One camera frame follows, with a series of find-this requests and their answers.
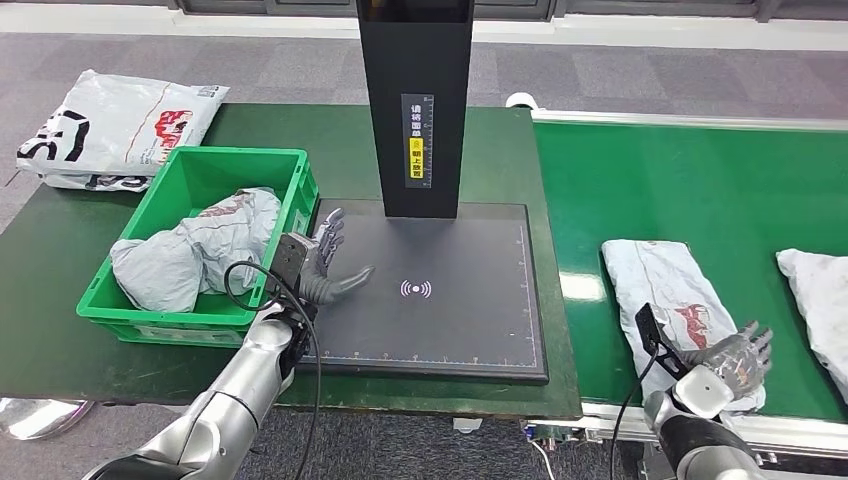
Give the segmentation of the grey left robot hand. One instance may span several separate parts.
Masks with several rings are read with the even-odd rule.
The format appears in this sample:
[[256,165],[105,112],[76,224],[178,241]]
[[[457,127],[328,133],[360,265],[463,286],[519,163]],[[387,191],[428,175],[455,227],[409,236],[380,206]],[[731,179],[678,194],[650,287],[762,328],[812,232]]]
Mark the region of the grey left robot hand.
[[300,270],[299,297],[311,304],[328,305],[341,301],[355,290],[366,285],[376,270],[366,265],[355,274],[344,278],[328,277],[329,267],[344,242],[345,211],[332,210],[318,225],[312,237],[300,237],[306,256]]

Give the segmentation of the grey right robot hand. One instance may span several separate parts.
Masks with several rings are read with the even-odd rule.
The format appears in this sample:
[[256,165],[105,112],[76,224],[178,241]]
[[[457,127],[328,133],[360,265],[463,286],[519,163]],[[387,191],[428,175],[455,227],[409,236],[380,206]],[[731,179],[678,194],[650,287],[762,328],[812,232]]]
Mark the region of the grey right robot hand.
[[772,338],[770,328],[760,330],[754,321],[713,346],[683,352],[681,359],[689,367],[711,370],[739,400],[764,384],[772,367]]

